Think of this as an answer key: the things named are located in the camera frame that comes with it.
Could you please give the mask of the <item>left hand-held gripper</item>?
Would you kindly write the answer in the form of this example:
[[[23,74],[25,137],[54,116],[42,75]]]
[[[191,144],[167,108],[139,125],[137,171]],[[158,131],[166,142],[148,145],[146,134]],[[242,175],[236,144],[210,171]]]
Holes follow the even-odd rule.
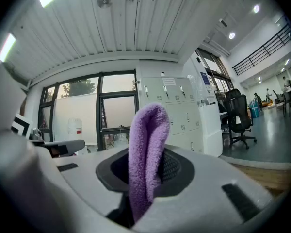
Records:
[[[85,141],[79,139],[45,142],[42,138],[41,131],[38,128],[32,128],[32,122],[20,114],[16,114],[11,130],[15,134],[26,137],[35,146],[46,148],[50,152],[52,158],[73,156],[85,148]]]

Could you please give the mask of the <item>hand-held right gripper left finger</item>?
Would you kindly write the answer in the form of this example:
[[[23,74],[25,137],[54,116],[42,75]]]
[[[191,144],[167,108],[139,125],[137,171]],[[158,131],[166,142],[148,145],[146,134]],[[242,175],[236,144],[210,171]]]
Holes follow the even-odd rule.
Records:
[[[63,170],[61,174],[70,187],[97,212],[109,216],[127,210],[127,146],[53,160],[58,167],[77,165]]]

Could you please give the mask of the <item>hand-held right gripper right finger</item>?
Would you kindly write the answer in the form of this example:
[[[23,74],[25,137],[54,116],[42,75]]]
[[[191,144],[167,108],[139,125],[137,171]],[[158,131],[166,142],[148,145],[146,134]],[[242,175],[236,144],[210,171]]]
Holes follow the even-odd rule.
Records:
[[[218,158],[166,145],[180,157],[180,172],[164,183],[133,226],[139,233],[234,233],[273,202],[272,195],[233,165]]]

